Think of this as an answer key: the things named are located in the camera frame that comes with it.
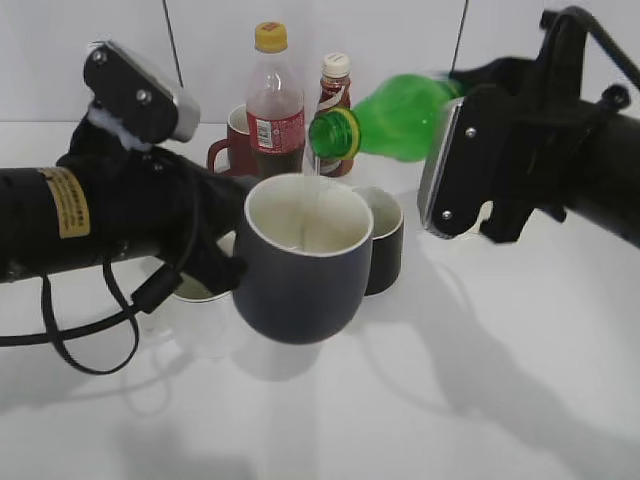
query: soda bottle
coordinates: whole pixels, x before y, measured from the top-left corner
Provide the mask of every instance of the soda bottle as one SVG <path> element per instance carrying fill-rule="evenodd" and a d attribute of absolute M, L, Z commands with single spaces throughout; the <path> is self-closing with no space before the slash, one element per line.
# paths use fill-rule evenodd
<path fill-rule="evenodd" d="M 330 53 L 325 55 L 322 62 L 322 79 L 320 80 L 320 101 L 316 109 L 316 116 L 326 113 L 333 107 L 351 107 L 349 87 L 351 79 L 351 62 L 344 53 Z M 327 177 L 342 177 L 353 168 L 353 159 L 340 160 L 338 158 L 320 159 L 320 175 Z"/>
<path fill-rule="evenodd" d="M 309 128 L 311 148 L 320 158 L 350 159 L 360 151 L 402 162 L 423 160 L 440 111 L 461 95 L 449 79 L 397 75 L 353 110 L 336 107 L 316 117 Z"/>
<path fill-rule="evenodd" d="M 246 100 L 249 142 L 260 177 L 301 172 L 304 95 L 286 58 L 286 27 L 278 22 L 258 25 L 255 48 L 258 59 Z"/>

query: black cup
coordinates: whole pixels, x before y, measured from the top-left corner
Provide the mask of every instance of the black cup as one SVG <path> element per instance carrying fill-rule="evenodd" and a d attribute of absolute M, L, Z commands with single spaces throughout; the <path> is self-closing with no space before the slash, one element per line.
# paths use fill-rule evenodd
<path fill-rule="evenodd" d="M 233 299 L 259 333 L 306 344 L 338 333 L 360 306 L 371 265 L 373 215 L 350 187 L 287 174 L 247 196 L 235 253 L 248 269 Z"/>
<path fill-rule="evenodd" d="M 356 187 L 373 213 L 373 253 L 365 295 L 384 292 L 394 284 L 402 267 L 404 213 L 397 200 L 376 187 Z"/>

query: white bottle cap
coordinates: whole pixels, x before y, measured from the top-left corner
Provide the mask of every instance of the white bottle cap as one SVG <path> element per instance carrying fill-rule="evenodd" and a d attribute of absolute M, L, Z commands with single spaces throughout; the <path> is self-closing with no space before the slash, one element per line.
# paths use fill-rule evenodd
<path fill-rule="evenodd" d="M 330 53 L 324 56 L 322 74 L 331 78 L 342 78 L 349 75 L 351 62 L 344 53 Z"/>

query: yellow bottle cap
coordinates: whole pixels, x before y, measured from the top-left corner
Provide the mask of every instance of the yellow bottle cap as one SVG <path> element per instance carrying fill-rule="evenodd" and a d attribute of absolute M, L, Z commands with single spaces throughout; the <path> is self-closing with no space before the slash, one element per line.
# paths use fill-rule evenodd
<path fill-rule="evenodd" d="M 287 49 L 287 27 L 278 22 L 265 22 L 256 27 L 256 50 L 278 53 Z"/>

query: robotic arm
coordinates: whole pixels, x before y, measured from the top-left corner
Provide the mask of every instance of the robotic arm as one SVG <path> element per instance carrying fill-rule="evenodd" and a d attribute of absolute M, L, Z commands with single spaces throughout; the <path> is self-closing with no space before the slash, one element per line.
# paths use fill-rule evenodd
<path fill-rule="evenodd" d="M 621 85 L 581 100 L 584 49 L 591 35 L 636 88 L 640 70 L 585 10 L 545 11 L 535 60 L 501 58 L 453 72 L 469 94 L 446 112 L 427 160 L 418 206 L 429 231 L 453 238 L 493 202 L 480 231 L 496 243 L 518 240 L 533 209 L 559 222 L 566 209 L 640 247 L 640 121 Z"/>
<path fill-rule="evenodd" d="M 216 242 L 233 230 L 250 182 L 211 175 L 187 159 L 155 146 L 188 141 L 197 128 L 197 104 L 153 67 L 112 42 L 96 44 L 84 78 L 94 93 L 69 152 L 55 168 L 0 169 L 0 283 L 41 277 L 46 333 L 0 337 L 0 346 L 52 343 L 73 367 L 64 342 L 131 322 L 151 313 L 182 282 L 180 272 L 213 293 L 235 288 L 244 271 Z M 156 256 L 164 265 L 132 295 L 128 305 L 113 261 Z M 102 265 L 121 312 L 67 331 L 58 329 L 49 275 Z"/>

